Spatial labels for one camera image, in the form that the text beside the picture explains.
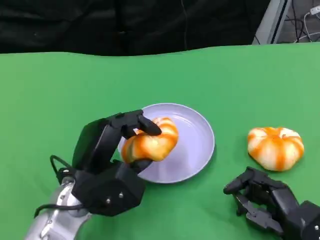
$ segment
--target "black backdrop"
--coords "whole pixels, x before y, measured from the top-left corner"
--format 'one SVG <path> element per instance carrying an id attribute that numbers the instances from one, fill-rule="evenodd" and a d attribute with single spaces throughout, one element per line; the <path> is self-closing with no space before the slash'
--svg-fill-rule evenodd
<path id="1" fill-rule="evenodd" d="M 269 2 L 0 0 L 0 53 L 132 56 L 249 45 Z"/>

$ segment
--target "toy pumpkin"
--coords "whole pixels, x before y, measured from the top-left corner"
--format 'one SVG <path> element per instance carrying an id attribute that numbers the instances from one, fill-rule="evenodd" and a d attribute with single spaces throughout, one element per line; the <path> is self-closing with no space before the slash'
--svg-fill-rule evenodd
<path id="1" fill-rule="evenodd" d="M 150 136 L 138 130 L 137 135 L 129 138 L 122 147 L 121 155 L 126 163 L 145 158 L 160 162 L 176 146 L 179 134 L 175 123 L 168 117 L 158 117 L 153 122 L 162 133 Z"/>
<path id="2" fill-rule="evenodd" d="M 249 154 L 270 171 L 291 169 L 304 151 L 300 135 L 287 128 L 257 127 L 248 134 Z"/>

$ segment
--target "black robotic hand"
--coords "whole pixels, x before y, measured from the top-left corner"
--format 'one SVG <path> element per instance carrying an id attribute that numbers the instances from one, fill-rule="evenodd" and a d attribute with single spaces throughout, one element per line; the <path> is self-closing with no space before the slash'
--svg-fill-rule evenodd
<path id="1" fill-rule="evenodd" d="M 299 205 L 286 184 L 265 172 L 247 167 L 223 192 L 233 195 L 238 216 L 246 214 L 250 223 L 263 230 L 284 240 L 320 240 L 320 207 L 309 201 Z M 255 208 L 253 203 L 266 208 Z"/>
<path id="2" fill-rule="evenodd" d="M 55 171 L 60 183 L 66 177 L 75 180 L 72 194 L 90 213 L 115 216 L 140 204 L 145 184 L 138 173 L 152 161 L 139 159 L 131 164 L 111 161 L 121 137 L 135 136 L 134 129 L 151 136 L 161 134 L 161 129 L 144 117 L 142 110 L 93 121 L 80 134 L 72 166 Z"/>

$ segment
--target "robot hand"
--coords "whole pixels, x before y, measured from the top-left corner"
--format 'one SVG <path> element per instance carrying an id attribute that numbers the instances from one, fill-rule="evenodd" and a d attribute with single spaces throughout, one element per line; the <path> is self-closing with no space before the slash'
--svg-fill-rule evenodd
<path id="1" fill-rule="evenodd" d="M 284 240 L 320 240 L 320 207 L 309 201 L 299 205 L 286 184 L 262 171 L 247 167 L 223 192 L 233 195 L 238 216 L 246 214 L 250 223 L 263 230 Z M 253 203 L 266 209 L 255 208 Z"/>
<path id="2" fill-rule="evenodd" d="M 136 110 L 93 121 L 86 125 L 76 144 L 72 165 L 57 156 L 50 161 L 61 184 L 49 204 L 35 212 L 26 240 L 73 240 L 92 214 L 115 216 L 141 203 L 145 184 L 138 173 L 152 160 L 131 164 L 111 161 L 121 137 L 136 135 L 134 129 L 156 136 L 161 129 Z M 56 168 L 54 161 L 65 167 Z"/>

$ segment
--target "plate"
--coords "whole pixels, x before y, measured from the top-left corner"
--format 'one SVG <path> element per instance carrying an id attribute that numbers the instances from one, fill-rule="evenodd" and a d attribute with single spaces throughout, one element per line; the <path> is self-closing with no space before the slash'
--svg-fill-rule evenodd
<path id="1" fill-rule="evenodd" d="M 199 173 L 210 161 L 215 148 L 214 132 L 208 121 L 197 111 L 176 103 L 159 103 L 143 108 L 151 120 L 169 117 L 176 124 L 179 138 L 170 154 L 153 162 L 139 176 L 153 183 L 172 184 L 187 180 Z M 121 152 L 122 138 L 118 151 Z"/>

